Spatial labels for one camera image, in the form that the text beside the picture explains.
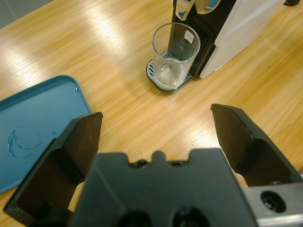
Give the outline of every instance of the white coffee machine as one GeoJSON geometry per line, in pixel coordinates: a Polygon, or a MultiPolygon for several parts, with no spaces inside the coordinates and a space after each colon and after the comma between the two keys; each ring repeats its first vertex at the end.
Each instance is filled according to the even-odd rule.
{"type": "MultiPolygon", "coordinates": [[[[195,76],[208,76],[241,52],[256,38],[284,2],[285,0],[174,0],[172,22],[192,27],[201,41],[200,51],[187,78],[179,87],[195,76]]],[[[152,61],[146,69],[153,82],[151,66],[152,61]]]]}

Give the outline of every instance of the wooden table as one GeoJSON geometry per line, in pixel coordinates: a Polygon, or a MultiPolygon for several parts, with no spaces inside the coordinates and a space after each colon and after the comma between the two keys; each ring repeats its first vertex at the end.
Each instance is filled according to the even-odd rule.
{"type": "MultiPolygon", "coordinates": [[[[130,161],[150,160],[158,149],[167,159],[187,159],[193,148],[218,147],[210,105],[233,105],[300,170],[303,4],[283,6],[254,43],[217,72],[164,95],[145,66],[152,34],[171,21],[172,10],[169,0],[51,2],[0,30],[0,99],[71,75],[92,111],[103,112],[99,152],[123,151],[130,161]]],[[[0,196],[1,209],[14,190],[0,196]]],[[[0,224],[19,226],[3,212],[0,224]]]]}

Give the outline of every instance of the teal plastic tray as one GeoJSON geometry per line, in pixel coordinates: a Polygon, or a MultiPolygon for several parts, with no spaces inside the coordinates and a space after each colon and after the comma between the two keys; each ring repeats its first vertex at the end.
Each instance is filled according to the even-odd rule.
{"type": "Polygon", "coordinates": [[[21,183],[71,119],[90,113],[78,82],[66,75],[0,101],[0,194],[21,183]]]}

